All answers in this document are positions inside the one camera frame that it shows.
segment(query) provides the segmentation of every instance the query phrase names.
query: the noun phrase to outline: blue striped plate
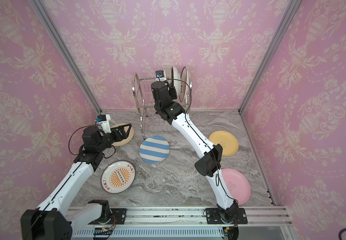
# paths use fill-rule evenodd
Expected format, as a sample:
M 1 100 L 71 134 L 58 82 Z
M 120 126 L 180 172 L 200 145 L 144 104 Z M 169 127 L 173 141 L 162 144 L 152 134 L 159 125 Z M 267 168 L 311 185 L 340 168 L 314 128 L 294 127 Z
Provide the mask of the blue striped plate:
M 169 154 L 169 143 L 162 137 L 149 137 L 140 146 L 141 158 L 149 163 L 164 160 Z

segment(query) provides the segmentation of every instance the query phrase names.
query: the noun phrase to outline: plate in dish rack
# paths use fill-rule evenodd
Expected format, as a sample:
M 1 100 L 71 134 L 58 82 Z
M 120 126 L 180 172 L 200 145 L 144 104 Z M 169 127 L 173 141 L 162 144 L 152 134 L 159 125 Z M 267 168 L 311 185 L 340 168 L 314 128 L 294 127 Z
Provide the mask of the plate in dish rack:
M 186 67 L 184 67 L 181 71 L 181 80 L 184 81 L 184 83 L 181 82 L 179 99 L 181 102 L 183 102 L 185 99 L 185 95 L 189 95 L 188 94 L 189 89 L 187 88 L 185 83 L 187 83 L 187 84 L 190 83 L 190 75 L 189 75 L 189 71 L 186 69 Z
M 103 171 L 101 186 L 108 193 L 121 193 L 132 185 L 135 176 L 136 170 L 130 162 L 117 161 Z

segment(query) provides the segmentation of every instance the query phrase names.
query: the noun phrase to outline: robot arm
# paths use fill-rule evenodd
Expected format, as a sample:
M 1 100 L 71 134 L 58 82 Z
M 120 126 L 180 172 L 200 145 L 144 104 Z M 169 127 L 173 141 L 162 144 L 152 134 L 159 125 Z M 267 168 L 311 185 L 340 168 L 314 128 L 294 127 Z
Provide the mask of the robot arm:
M 109 115 L 99 115 L 101 125 L 84 129 L 78 156 L 74 159 L 65 178 L 56 189 L 35 210 L 26 210 L 21 217 L 22 239 L 70 239 L 81 228 L 94 220 L 107 223 L 111 217 L 108 201 L 93 200 L 84 208 L 66 217 L 68 208 L 84 182 L 97 169 L 110 148 L 129 136 L 131 124 L 110 128 Z
M 236 200 L 229 197 L 231 194 L 226 187 L 221 171 L 219 171 L 222 146 L 220 144 L 216 146 L 209 141 L 185 114 L 182 106 L 173 101 L 177 96 L 172 84 L 166 81 L 156 81 L 151 84 L 151 89 L 156 113 L 180 131 L 194 147 L 200 158 L 195 163 L 196 170 L 209 181 L 217 199 L 221 218 L 226 223 L 232 222 L 237 216 L 238 204 Z

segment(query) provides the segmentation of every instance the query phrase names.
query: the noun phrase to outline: black mounting plate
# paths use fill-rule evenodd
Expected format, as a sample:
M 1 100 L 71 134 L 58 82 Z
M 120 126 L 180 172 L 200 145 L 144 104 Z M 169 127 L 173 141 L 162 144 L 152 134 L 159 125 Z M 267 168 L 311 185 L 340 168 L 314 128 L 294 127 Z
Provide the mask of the black mounting plate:
M 221 220 L 219 212 L 220 210 L 218 208 L 205 209 L 206 222 L 208 224 L 225 224 Z M 247 224 L 245 209 L 240 207 L 238 208 L 238 212 L 237 212 L 237 224 Z
M 125 216 L 126 216 L 126 209 L 115 209 L 115 208 L 111 208 L 110 209 L 113 212 L 114 217 L 116 218 L 116 225 L 124 225 L 125 224 Z M 114 221 L 114 218 L 111 218 L 109 220 L 108 225 L 112 225 Z M 102 224 L 99 223 L 98 221 L 92 221 L 89 224 Z

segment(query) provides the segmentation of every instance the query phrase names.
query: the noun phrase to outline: pink plate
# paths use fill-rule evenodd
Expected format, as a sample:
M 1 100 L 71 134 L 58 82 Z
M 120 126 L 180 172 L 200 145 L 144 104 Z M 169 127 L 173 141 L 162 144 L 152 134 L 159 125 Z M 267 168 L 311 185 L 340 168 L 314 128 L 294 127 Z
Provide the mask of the pink plate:
M 250 185 L 246 177 L 232 168 L 221 169 L 221 172 L 226 187 L 229 189 L 232 197 L 238 200 L 238 205 L 246 203 L 250 196 Z

